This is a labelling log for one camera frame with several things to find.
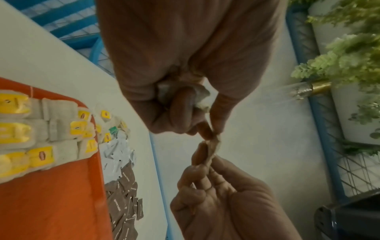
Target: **white tabletop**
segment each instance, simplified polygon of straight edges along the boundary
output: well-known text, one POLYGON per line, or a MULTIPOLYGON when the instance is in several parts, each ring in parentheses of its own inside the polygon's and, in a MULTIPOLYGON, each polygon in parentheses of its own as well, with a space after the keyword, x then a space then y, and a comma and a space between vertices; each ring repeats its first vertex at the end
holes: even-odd
POLYGON ((0 33, 0 77, 76 98, 89 108, 101 103, 127 123, 137 155, 137 195, 144 202, 144 218, 135 224, 139 239, 165 239, 167 221, 149 133, 116 80, 3 0, 0 33))

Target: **orange container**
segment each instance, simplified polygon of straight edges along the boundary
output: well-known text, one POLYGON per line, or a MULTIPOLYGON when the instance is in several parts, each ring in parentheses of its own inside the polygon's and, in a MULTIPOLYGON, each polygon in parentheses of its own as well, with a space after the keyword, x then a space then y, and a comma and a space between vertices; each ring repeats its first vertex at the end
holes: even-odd
MULTIPOLYGON (((0 78, 0 89, 86 107, 76 99, 4 78, 0 78)), ((0 239, 110 240, 104 191, 99 152, 0 184, 0 239)))

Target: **hand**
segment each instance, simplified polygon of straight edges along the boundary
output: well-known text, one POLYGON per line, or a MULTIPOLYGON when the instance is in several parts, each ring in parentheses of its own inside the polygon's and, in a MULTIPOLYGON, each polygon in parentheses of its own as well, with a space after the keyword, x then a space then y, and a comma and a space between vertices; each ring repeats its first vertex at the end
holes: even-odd
POLYGON ((197 133, 204 113, 182 89, 168 108, 156 83, 176 79, 219 92, 211 112, 215 133, 258 85, 285 18, 285 0, 97 0, 104 44, 124 96, 153 133, 197 133))
POLYGON ((206 156, 202 143, 170 206, 185 240, 301 240, 265 183, 220 157, 208 174, 206 156))

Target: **lipton logo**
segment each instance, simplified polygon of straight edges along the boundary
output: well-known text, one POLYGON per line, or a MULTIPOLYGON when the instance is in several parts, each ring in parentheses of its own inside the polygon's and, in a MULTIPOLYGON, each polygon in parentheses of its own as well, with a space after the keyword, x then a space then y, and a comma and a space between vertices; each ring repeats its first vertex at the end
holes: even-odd
POLYGON ((40 159, 43 161, 46 159, 46 154, 45 152, 40 152, 40 154, 38 155, 40 157, 40 159))

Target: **plant pot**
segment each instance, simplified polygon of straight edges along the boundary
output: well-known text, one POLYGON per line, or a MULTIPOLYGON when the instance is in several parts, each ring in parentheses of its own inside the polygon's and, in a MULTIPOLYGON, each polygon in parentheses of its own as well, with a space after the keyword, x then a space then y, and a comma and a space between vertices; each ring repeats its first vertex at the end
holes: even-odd
MULTIPOLYGON (((326 0, 316 2, 310 6, 309 14, 316 16, 328 13, 331 7, 338 1, 339 0, 326 0)), ((351 30, 343 25, 334 27, 332 24, 313 23, 313 29, 321 54, 327 53, 325 46, 331 43, 335 38, 339 38, 344 34, 351 34, 351 30)), ((366 96, 365 93, 359 91, 358 85, 353 83, 339 88, 332 88, 331 92, 345 138, 351 142, 380 145, 380 139, 377 140, 370 137, 370 134, 373 133, 375 129, 380 128, 379 121, 374 119, 372 123, 361 125, 349 120, 351 114, 358 111, 358 101, 366 96)))

